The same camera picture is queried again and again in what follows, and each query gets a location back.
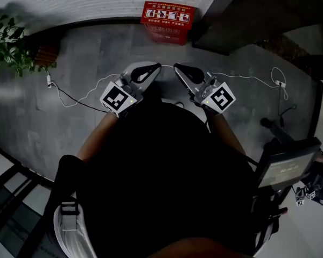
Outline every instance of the warning sign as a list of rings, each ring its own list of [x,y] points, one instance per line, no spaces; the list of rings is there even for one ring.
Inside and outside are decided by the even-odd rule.
[[[146,1],[141,23],[145,24],[155,41],[183,45],[194,14],[192,6]]]

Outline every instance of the robotic device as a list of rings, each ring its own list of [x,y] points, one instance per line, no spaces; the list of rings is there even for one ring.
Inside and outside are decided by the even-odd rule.
[[[191,101],[198,106],[214,114],[221,114],[236,100],[226,82],[221,83],[209,70],[192,63],[176,63],[173,68],[189,89]]]
[[[100,101],[117,117],[125,117],[128,111],[143,100],[143,92],[156,79],[162,66],[151,61],[129,65],[115,82],[110,81]]]

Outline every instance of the potted plant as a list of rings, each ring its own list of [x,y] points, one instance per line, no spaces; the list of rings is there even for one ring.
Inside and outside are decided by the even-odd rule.
[[[24,28],[17,26],[14,18],[7,15],[0,17],[0,65],[7,62],[9,67],[14,68],[17,75],[22,77],[23,70],[29,70],[31,73],[35,71],[36,65],[42,68],[55,67],[58,50],[53,48],[53,55],[48,52],[48,47],[41,50],[41,42],[33,35],[27,37],[24,35]],[[49,54],[48,60],[37,62],[36,58]]]

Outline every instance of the person's left arm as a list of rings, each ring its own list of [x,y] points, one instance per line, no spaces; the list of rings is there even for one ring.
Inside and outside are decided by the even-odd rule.
[[[85,143],[80,148],[77,157],[85,163],[98,153],[105,139],[108,137],[118,118],[111,112],[107,113],[97,127],[92,131]]]

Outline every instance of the black monitor frame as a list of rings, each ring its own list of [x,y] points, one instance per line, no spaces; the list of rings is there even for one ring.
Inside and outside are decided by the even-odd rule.
[[[320,151],[320,146],[321,142],[317,138],[287,142],[279,145],[266,144],[262,157],[259,161],[259,166],[255,171],[257,177],[257,187],[259,187],[260,183],[262,182],[262,179],[268,171],[270,164],[314,153],[300,177],[293,178],[282,183],[269,185],[267,187],[272,187],[273,190],[283,190],[286,187],[299,182],[304,174],[308,172],[312,162],[316,159],[318,152]]]

